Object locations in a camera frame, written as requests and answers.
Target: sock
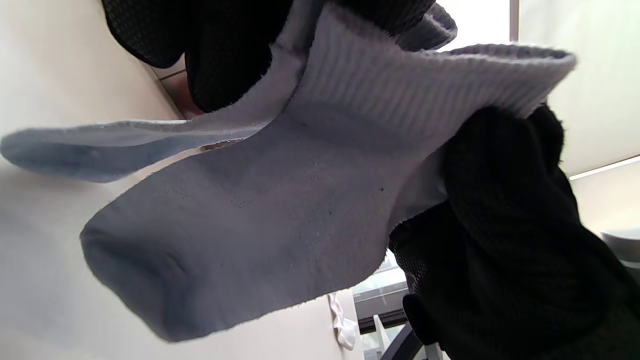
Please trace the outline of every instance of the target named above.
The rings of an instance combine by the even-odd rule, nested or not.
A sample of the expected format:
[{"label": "sock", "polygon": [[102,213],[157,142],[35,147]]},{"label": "sock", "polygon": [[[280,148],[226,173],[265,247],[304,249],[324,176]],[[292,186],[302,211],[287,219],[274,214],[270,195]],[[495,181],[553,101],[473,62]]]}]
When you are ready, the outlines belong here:
[{"label": "sock", "polygon": [[[0,152],[11,163],[28,170],[105,183],[182,151],[249,137],[282,112],[289,101],[306,64],[323,3],[293,3],[289,19],[271,48],[269,71],[231,106],[192,120],[126,120],[66,129],[27,129],[4,137]],[[397,41],[411,43],[415,49],[439,47],[455,34],[453,20],[434,5],[419,26]]]},{"label": "sock", "polygon": [[382,262],[423,161],[488,104],[528,115],[574,65],[516,45],[406,53],[327,4],[284,111],[100,210],[81,234],[87,263],[169,341],[353,286]]}]

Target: dirty sock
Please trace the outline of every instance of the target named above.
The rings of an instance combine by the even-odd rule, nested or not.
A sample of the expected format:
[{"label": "dirty sock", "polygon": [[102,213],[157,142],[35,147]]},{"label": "dirty sock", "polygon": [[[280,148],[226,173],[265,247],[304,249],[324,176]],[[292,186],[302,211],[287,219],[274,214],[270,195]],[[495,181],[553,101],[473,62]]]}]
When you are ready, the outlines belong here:
[{"label": "dirty sock", "polygon": [[284,111],[107,205],[82,232],[87,263],[169,341],[353,286],[414,205],[399,195],[424,160],[479,108],[526,117],[574,65],[517,45],[407,53],[325,5]]}]

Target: metal frame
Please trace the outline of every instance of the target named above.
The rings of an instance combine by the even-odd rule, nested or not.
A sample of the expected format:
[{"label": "metal frame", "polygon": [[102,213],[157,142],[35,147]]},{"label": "metal frame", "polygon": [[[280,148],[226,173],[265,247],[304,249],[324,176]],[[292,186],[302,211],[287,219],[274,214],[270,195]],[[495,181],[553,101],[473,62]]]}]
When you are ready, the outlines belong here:
[{"label": "metal frame", "polygon": [[509,0],[509,40],[520,39],[520,0]]}]

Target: hand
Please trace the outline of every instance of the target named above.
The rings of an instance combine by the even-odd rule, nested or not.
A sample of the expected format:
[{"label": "hand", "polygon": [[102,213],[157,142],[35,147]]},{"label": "hand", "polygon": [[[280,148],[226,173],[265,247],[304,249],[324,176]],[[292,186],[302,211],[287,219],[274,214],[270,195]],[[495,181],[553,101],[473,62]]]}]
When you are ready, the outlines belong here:
[{"label": "hand", "polygon": [[439,341],[452,359],[585,346],[593,356],[594,341],[609,358],[640,350],[638,288],[580,224],[558,167],[562,147],[546,106],[526,120],[481,110],[447,145],[449,200],[400,225],[390,242],[415,279],[404,308],[423,342]]}]

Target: gloved hand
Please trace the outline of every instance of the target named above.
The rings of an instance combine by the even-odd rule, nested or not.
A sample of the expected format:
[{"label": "gloved hand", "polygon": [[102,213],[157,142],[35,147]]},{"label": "gloved hand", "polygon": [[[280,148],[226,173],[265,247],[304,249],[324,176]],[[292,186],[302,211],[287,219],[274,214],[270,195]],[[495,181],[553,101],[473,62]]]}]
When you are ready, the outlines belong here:
[{"label": "gloved hand", "polygon": [[456,360],[640,356],[640,291],[581,225],[562,147],[546,106],[526,120],[481,110],[449,142],[449,200],[390,241],[423,343]]},{"label": "gloved hand", "polygon": [[[434,2],[340,3],[391,35],[398,35],[418,24]],[[271,64],[269,46],[280,34],[292,3],[293,0],[102,0],[111,34],[141,61],[167,68],[185,54],[189,92],[204,112],[236,102],[267,72]]]}]

